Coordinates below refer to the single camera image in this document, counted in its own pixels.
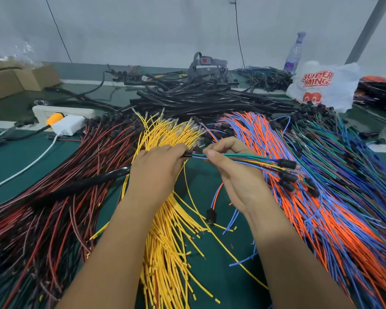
spray bottle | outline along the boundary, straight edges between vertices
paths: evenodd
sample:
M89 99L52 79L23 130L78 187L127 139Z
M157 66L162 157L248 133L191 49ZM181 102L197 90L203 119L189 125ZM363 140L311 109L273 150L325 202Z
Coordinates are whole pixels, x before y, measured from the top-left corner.
M300 50L300 48L305 36L305 32L298 32L296 43L290 50L290 53L286 59L286 63L284 64L283 70L292 74L296 72L297 65L299 64L300 58L302 57L302 51Z

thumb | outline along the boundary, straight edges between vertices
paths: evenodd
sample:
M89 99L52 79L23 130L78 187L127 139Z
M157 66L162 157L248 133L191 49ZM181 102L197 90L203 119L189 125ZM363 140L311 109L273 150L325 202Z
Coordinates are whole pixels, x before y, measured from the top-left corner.
M206 156L212 164L226 171L228 174L232 174L235 167L237 166L234 161L220 154L218 151L207 150Z

white cable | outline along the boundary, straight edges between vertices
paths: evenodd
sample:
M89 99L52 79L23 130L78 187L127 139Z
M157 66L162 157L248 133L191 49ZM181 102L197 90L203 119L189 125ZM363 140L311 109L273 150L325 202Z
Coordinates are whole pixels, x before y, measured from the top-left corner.
M25 172L27 169L29 169L31 166L33 166L36 162L38 162L44 155L46 155L46 153L48 151L50 151L50 149L53 147L53 145L56 143L57 141L57 138L58 138L58 134L56 134L56 136L54 137L54 140L52 142L52 144L48 147L47 150L45 150L43 152L43 154L41 154L35 161L33 161L30 165L28 165L26 168L24 168L23 170L20 170L19 172L15 173L14 175L12 175L11 177L5 179L3 182L0 182L0 186L2 186L4 183L6 182L9 182L11 179L14 179L16 176L20 175L21 173Z

white plastic bag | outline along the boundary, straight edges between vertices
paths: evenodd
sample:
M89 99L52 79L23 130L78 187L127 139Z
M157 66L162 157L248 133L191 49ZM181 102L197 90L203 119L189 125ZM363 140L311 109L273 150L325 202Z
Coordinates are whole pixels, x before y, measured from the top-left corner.
M357 63L338 66L309 61L298 68L286 94L301 103L323 103L336 112L344 113L353 104L359 80L360 67Z

red cartoon logo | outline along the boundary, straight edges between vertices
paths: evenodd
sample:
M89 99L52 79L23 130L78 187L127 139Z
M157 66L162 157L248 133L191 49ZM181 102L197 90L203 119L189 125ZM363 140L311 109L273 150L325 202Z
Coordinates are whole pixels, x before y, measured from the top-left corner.
M305 95L303 96L303 102L307 103L309 101L312 101L314 104L318 104L321 102L321 93L315 92L315 93L310 93L306 92Z
M303 87L307 86L328 86L335 73L330 70L305 74L302 78Z

